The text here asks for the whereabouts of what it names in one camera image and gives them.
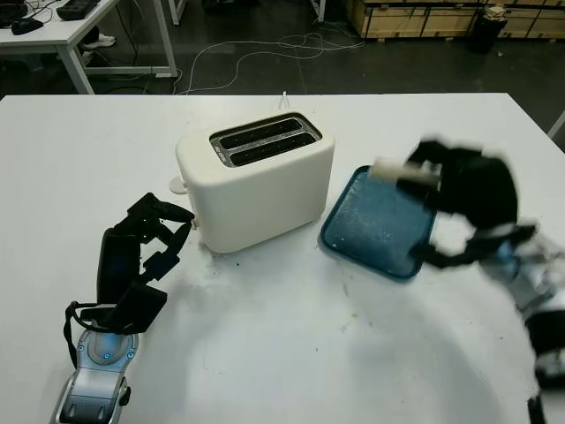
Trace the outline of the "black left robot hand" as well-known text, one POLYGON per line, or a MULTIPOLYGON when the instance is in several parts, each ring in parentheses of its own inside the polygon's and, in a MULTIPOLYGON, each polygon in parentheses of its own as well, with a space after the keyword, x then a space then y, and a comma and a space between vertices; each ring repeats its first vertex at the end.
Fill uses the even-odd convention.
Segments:
POLYGON ((97 301, 116 304, 133 283, 160 280, 180 261, 179 253, 195 215, 146 193, 127 209, 126 217, 102 236, 97 274, 97 301), (154 239, 165 245, 145 261, 141 247, 154 239))

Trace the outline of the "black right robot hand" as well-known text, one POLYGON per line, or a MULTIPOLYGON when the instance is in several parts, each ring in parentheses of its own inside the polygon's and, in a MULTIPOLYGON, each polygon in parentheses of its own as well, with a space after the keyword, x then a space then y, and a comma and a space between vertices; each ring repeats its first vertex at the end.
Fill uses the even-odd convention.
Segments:
POLYGON ((409 165, 430 163, 440 168, 436 187, 404 178, 396 186, 430 209, 459 214, 478 230, 517 222, 518 199, 508 165, 480 150, 450 148, 422 140, 407 159, 409 165))

